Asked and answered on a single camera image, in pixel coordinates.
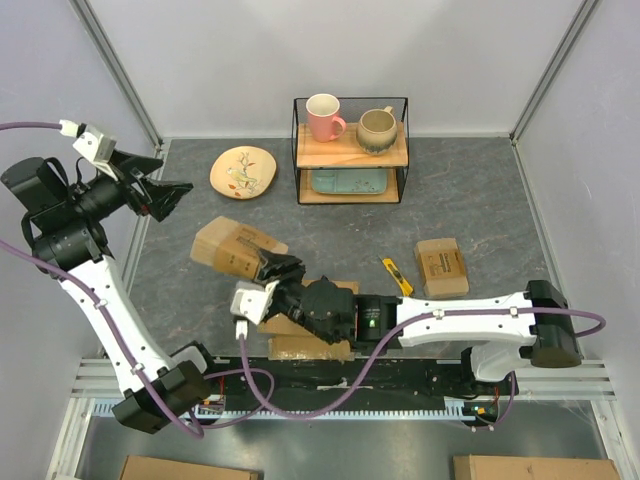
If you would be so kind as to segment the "brown cardboard express box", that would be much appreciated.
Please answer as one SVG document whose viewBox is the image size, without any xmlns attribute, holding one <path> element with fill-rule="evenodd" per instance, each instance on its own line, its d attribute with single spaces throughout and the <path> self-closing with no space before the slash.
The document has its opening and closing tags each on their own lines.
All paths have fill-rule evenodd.
<svg viewBox="0 0 640 480">
<path fill-rule="evenodd" d="M 352 361 L 355 354 L 347 341 L 328 344 L 317 338 L 283 314 L 278 314 L 257 326 L 260 334 L 268 335 L 270 360 L 331 360 Z"/>
</svg>

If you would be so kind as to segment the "kraft scouring pads package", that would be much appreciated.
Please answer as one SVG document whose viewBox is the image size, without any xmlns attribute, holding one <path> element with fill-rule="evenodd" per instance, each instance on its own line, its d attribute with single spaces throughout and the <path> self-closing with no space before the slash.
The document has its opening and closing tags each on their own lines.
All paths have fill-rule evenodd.
<svg viewBox="0 0 640 480">
<path fill-rule="evenodd" d="M 455 238 L 419 241 L 414 255 L 428 298 L 449 299 L 469 293 L 464 257 Z"/>
<path fill-rule="evenodd" d="M 261 249 L 288 253 L 286 244 L 261 230 L 219 216 L 196 233 L 190 258 L 216 272 L 254 280 L 260 269 Z"/>
</svg>

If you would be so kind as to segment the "yellow utility knife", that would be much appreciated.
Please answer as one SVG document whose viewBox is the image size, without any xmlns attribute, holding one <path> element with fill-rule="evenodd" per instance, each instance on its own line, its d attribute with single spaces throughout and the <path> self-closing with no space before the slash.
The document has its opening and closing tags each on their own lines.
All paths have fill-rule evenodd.
<svg viewBox="0 0 640 480">
<path fill-rule="evenodd" d="M 414 287 L 407 280 L 407 278 L 400 272 L 395 262 L 389 257 L 380 258 L 380 261 L 383 264 L 386 271 L 394 279 L 396 285 L 401 290 L 402 295 L 404 297 L 412 297 L 415 292 Z"/>
</svg>

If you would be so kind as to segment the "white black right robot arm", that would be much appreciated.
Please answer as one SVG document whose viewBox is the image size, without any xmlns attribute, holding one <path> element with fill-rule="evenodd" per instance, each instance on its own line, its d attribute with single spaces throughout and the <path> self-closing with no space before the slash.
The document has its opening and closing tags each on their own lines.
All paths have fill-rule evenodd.
<svg viewBox="0 0 640 480">
<path fill-rule="evenodd" d="M 356 294 L 327 278 L 304 284 L 299 258 L 265 249 L 258 258 L 255 280 L 267 295 L 265 320 L 282 314 L 328 344 L 348 342 L 371 356 L 389 348 L 468 342 L 457 377 L 469 393 L 483 392 L 526 364 L 555 369 L 582 362 L 566 298 L 546 280 L 532 280 L 510 295 L 437 301 Z"/>
</svg>

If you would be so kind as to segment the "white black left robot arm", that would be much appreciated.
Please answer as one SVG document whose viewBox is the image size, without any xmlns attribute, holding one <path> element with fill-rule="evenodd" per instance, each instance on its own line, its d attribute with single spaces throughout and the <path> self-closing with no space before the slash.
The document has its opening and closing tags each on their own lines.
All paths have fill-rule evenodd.
<svg viewBox="0 0 640 480">
<path fill-rule="evenodd" d="M 149 434 L 193 415 L 220 378 L 201 344 L 192 342 L 174 355 L 157 346 L 129 298 L 101 225 L 123 206 L 164 220 L 193 185 L 152 179 L 162 165 L 160 159 L 114 151 L 107 170 L 88 182 L 69 182 L 54 157 L 21 160 L 1 175 L 26 209 L 21 221 L 31 249 L 26 260 L 79 306 L 114 367 L 123 398 L 113 416 Z"/>
</svg>

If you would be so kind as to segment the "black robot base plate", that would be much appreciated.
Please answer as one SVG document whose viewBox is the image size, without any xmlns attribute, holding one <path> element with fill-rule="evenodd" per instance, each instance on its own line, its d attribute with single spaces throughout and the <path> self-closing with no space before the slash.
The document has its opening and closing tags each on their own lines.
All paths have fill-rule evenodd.
<svg viewBox="0 0 640 480">
<path fill-rule="evenodd" d="M 266 394 L 270 385 L 269 379 L 258 372 L 263 369 L 275 379 L 270 402 L 291 412 L 319 410 L 329 405 L 346 392 L 365 364 L 364 359 L 347 362 L 249 359 L 249 366 L 256 370 L 254 381 L 261 393 Z M 206 372 L 224 374 L 221 379 L 214 379 L 212 386 L 215 393 L 224 395 L 226 403 L 254 409 L 259 402 L 244 374 L 228 373 L 241 368 L 240 358 L 223 357 L 209 363 Z M 447 397 L 472 401 L 495 396 L 507 399 L 518 393 L 519 388 L 511 385 L 508 376 L 499 382 L 479 381 L 459 360 L 384 357 L 374 361 L 355 393 L 341 406 L 364 406 L 369 401 L 375 406 L 412 406 L 419 401 L 435 402 Z"/>
</svg>

